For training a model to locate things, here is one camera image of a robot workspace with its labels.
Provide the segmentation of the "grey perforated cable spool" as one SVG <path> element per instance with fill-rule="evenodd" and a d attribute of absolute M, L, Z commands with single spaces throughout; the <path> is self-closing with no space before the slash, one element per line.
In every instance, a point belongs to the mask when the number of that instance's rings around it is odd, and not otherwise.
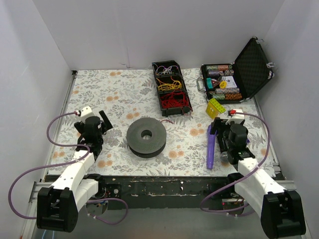
<path fill-rule="evenodd" d="M 153 158 L 165 148 L 166 129 L 157 119 L 138 119 L 127 130 L 127 144 L 136 156 Z"/>

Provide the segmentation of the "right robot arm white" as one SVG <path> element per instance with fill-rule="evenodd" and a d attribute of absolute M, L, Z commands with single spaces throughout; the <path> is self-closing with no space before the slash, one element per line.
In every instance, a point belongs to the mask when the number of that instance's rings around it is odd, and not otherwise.
<path fill-rule="evenodd" d="M 278 184 L 261 168 L 249 150 L 244 114 L 232 110 L 230 119 L 215 118 L 208 127 L 208 138 L 218 141 L 221 158 L 236 166 L 228 175 L 226 194 L 243 197 L 258 214 L 264 233 L 270 239 L 304 235 L 306 222 L 300 195 Z"/>

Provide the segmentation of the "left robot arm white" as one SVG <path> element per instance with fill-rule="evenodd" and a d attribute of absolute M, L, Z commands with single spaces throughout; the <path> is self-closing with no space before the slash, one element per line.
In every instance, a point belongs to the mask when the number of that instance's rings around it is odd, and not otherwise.
<path fill-rule="evenodd" d="M 87 175 L 102 151 L 103 135 L 112 124 L 103 111 L 96 116 L 89 106 L 76 112 L 80 121 L 75 128 L 80 137 L 75 145 L 73 163 L 50 187 L 41 188 L 37 195 L 36 225 L 39 229 L 72 232 L 78 213 L 90 198 L 101 199 L 106 187 L 99 182 L 99 175 Z"/>

